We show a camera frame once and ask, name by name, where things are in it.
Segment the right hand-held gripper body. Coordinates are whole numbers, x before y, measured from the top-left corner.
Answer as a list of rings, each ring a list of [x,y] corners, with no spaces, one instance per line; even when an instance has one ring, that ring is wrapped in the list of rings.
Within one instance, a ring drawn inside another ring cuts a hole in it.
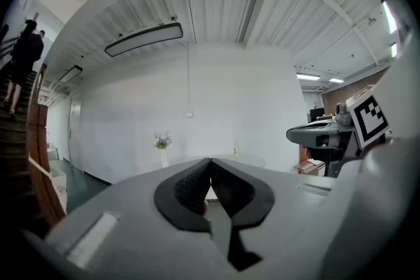
[[[338,146],[305,146],[310,158],[324,162],[324,176],[338,177],[345,163],[361,159],[372,147],[386,142],[390,126],[373,89],[373,85],[365,87],[338,103],[334,115],[324,118],[335,120]]]

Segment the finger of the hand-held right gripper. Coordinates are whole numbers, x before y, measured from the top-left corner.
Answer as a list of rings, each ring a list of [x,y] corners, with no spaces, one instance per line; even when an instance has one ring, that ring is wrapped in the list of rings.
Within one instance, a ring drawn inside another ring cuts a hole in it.
[[[286,132],[289,141],[302,146],[338,146],[339,130],[333,125],[303,125]]]
[[[318,120],[311,123],[308,123],[307,125],[301,125],[299,128],[325,128],[330,127],[335,124],[334,119],[324,119],[324,120]]]

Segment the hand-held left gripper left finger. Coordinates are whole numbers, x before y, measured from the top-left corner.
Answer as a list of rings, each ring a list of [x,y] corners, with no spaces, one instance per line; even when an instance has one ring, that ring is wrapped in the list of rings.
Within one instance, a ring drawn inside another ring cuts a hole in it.
[[[166,179],[208,164],[196,159],[125,179],[67,215],[45,239],[23,238],[48,279],[234,279],[208,231],[184,231],[154,202]]]

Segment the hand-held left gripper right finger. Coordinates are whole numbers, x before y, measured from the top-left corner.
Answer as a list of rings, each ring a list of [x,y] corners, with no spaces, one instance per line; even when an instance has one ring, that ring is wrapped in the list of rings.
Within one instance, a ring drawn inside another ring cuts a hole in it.
[[[354,169],[302,176],[213,159],[212,187],[231,218],[235,279],[335,279],[331,247],[354,193]]]

